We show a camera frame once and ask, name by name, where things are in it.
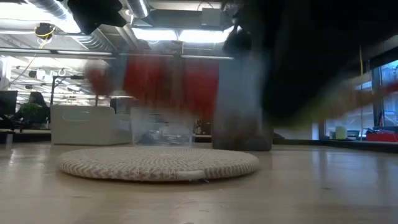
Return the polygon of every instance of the ceiling light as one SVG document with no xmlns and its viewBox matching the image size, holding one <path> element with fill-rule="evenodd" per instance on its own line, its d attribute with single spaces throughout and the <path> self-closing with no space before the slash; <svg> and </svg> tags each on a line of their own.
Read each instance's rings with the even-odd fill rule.
<svg viewBox="0 0 398 224">
<path fill-rule="evenodd" d="M 75 86 L 75 85 L 68 85 L 67 88 L 69 88 L 71 90 L 75 90 L 75 91 L 80 91 L 80 87 Z"/>
<path fill-rule="evenodd" d="M 142 40 L 177 40 L 177 35 L 173 30 L 140 28 L 133 28 L 132 30 L 136 37 Z"/>
<path fill-rule="evenodd" d="M 181 55 L 181 58 L 202 58 L 202 59 L 215 59 L 215 60 L 234 60 L 232 57 L 222 57 L 222 56 L 199 56 L 199 55 Z"/>
<path fill-rule="evenodd" d="M 184 30 L 180 40 L 188 43 L 222 43 L 228 37 L 229 32 L 208 30 Z"/>
<path fill-rule="evenodd" d="M 111 52 L 89 52 L 89 51 L 76 51 L 76 50 L 59 50 L 59 54 L 67 55 L 92 55 L 92 56 L 110 56 Z"/>
</svg>

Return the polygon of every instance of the black speaker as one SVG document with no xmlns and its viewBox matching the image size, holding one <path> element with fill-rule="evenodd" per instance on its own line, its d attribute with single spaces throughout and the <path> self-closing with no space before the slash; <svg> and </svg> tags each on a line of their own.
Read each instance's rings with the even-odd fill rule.
<svg viewBox="0 0 398 224">
<path fill-rule="evenodd" d="M 54 31 L 54 25 L 41 22 L 38 27 L 35 29 L 35 34 L 38 38 L 43 40 L 50 40 L 52 37 L 52 33 Z"/>
<path fill-rule="evenodd" d="M 84 34 L 92 33 L 101 24 L 126 25 L 126 20 L 119 14 L 123 5 L 118 0 L 69 0 L 68 7 Z"/>
<path fill-rule="evenodd" d="M 28 76 L 31 78 L 36 78 L 37 71 L 29 71 Z"/>
</svg>

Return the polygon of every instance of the table surface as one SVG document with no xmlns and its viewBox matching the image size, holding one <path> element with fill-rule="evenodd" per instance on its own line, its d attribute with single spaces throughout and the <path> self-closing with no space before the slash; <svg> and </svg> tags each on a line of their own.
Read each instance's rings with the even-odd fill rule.
<svg viewBox="0 0 398 224">
<path fill-rule="evenodd" d="M 2 223 L 398 223 L 395 154 L 274 146 L 253 175 L 142 184 L 61 173 L 57 157 L 82 148 L 0 145 Z"/>
</svg>

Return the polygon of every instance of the computer monitor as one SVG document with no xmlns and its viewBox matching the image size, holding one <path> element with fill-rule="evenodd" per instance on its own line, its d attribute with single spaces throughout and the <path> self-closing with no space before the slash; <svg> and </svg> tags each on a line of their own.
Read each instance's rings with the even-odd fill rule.
<svg viewBox="0 0 398 224">
<path fill-rule="evenodd" d="M 18 91 L 0 91 L 0 115 L 13 115 L 17 107 Z"/>
</svg>

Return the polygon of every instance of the woven round mat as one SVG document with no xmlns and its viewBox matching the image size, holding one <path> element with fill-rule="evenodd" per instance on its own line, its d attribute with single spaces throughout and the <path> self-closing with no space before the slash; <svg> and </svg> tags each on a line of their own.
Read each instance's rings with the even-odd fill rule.
<svg viewBox="0 0 398 224">
<path fill-rule="evenodd" d="M 258 170 L 259 160 L 215 149 L 106 147 L 63 153 L 59 167 L 79 177 L 166 182 L 237 177 Z"/>
</svg>

